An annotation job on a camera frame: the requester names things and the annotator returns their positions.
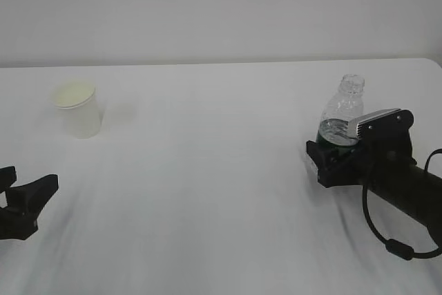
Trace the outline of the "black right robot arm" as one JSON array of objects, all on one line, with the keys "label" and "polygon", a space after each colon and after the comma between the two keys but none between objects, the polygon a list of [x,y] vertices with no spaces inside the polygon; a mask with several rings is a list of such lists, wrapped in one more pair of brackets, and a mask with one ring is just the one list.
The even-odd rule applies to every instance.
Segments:
[{"label": "black right robot arm", "polygon": [[[422,169],[417,166],[408,131],[361,139],[347,149],[309,140],[306,152],[323,187],[361,186],[365,222],[389,253],[404,260],[441,255],[441,178],[428,171],[428,163]],[[383,236],[369,214],[368,193],[374,193],[421,223],[435,249],[416,252],[403,242]]]}]

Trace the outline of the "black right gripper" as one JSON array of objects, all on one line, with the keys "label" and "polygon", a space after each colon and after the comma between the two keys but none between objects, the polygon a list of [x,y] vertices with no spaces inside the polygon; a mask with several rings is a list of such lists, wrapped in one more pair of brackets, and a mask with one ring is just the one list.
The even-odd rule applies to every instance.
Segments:
[{"label": "black right gripper", "polygon": [[377,142],[358,141],[349,152],[328,142],[306,142],[306,153],[325,188],[363,186],[377,195],[408,195],[418,184],[410,130]]}]

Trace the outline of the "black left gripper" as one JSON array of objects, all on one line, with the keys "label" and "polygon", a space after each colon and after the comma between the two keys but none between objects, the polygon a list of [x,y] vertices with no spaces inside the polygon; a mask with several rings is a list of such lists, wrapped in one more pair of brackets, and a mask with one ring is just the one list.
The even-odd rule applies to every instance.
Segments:
[{"label": "black left gripper", "polygon": [[37,218],[59,188],[58,175],[50,174],[34,182],[11,187],[17,181],[14,166],[0,168],[0,191],[6,190],[1,208],[1,239],[26,240],[38,230]]}]

